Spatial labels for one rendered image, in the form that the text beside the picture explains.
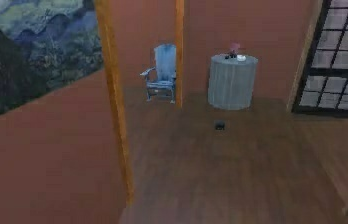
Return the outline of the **grey round side table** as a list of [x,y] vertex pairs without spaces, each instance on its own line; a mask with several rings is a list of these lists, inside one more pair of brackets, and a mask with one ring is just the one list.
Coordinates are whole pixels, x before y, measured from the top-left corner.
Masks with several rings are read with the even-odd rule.
[[241,110],[251,105],[258,59],[245,55],[245,61],[211,57],[208,103],[222,110]]

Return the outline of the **black framed grid window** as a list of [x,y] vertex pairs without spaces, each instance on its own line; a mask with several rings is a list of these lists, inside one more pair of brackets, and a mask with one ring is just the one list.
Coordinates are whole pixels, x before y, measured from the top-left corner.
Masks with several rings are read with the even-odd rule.
[[348,0],[318,0],[291,111],[348,118]]

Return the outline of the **blue landscape wall painting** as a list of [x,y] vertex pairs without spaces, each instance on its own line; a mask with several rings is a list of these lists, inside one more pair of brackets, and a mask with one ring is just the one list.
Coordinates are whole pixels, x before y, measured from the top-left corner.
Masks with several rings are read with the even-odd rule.
[[94,0],[0,0],[0,115],[102,68]]

